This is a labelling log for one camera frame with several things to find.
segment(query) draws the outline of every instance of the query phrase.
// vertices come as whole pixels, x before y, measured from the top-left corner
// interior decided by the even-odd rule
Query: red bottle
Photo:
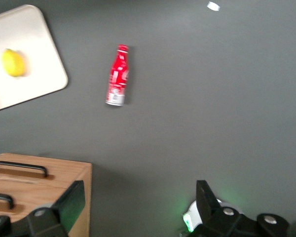
[[[109,88],[106,103],[121,106],[124,104],[125,88],[128,79],[127,66],[128,46],[120,44],[118,46],[115,62],[111,68]]]

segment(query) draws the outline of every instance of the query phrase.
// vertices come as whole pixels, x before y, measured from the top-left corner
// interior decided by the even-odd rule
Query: wooden crate
[[[51,205],[75,180],[84,181],[85,207],[69,232],[70,237],[89,237],[92,164],[71,160],[1,154],[0,161],[44,166],[41,170],[0,165],[0,193],[13,197],[14,208],[0,200],[0,215],[11,222],[27,216],[37,207]]]

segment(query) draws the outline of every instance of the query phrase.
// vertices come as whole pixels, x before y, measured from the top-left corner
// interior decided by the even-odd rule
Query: white object
[[[3,69],[5,49],[25,58],[27,71],[11,77]],[[42,12],[23,5],[0,14],[0,109],[63,89],[68,77]]]
[[[188,211],[183,215],[183,220],[190,232],[192,232],[199,224],[203,223],[197,210],[196,201],[191,204]]]
[[[218,6],[216,3],[209,1],[207,4],[207,7],[213,11],[219,11],[220,6]]]

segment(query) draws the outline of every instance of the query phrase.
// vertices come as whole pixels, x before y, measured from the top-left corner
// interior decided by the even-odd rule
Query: black handle
[[[23,164],[23,163],[15,163],[15,162],[9,162],[9,161],[2,161],[0,160],[0,165],[9,165],[14,167],[20,167],[20,168],[28,168],[28,169],[39,169],[44,172],[44,177],[47,177],[47,169],[44,166],[40,165],[33,165],[33,164]]]
[[[13,198],[7,194],[0,194],[0,200],[7,201],[9,203],[9,208],[12,209],[14,207]]]

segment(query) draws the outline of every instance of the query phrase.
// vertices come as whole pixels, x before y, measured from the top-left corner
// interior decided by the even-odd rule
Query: yellow lemon
[[[6,73],[10,76],[19,77],[25,73],[25,62],[23,57],[11,49],[6,49],[3,52],[2,63]]]

